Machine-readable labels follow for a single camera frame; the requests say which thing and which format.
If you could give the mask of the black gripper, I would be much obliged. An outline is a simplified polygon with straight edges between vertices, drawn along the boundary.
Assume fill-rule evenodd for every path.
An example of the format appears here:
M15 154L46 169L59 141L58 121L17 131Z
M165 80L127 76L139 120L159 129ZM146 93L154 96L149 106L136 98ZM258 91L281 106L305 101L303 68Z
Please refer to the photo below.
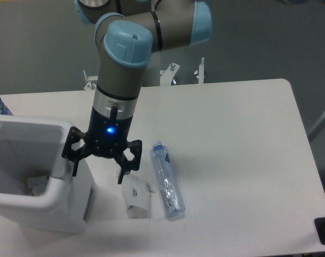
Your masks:
M120 166L117 183L121 184L125 175L138 171L142 155L142 141L127 141L132 118L112 120L92 109L88 130L81 132L75 126L70 127L62 158L73 162L72 176L76 177L79 162L90 155L114 158ZM73 146L84 140L85 144L78 149ZM124 151L129 150L133 158L129 160Z

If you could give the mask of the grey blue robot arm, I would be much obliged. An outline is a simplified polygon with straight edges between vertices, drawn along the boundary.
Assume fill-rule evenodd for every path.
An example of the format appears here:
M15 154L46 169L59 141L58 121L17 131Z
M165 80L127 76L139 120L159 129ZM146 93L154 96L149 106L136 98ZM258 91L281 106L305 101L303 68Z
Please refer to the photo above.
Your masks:
M140 167L142 142L127 136L151 55L207 41L211 11L198 1L75 1L74 6L83 22L95 26L101 65L88 130L70 128L62 157L74 169L91 155L114 159L121 182Z

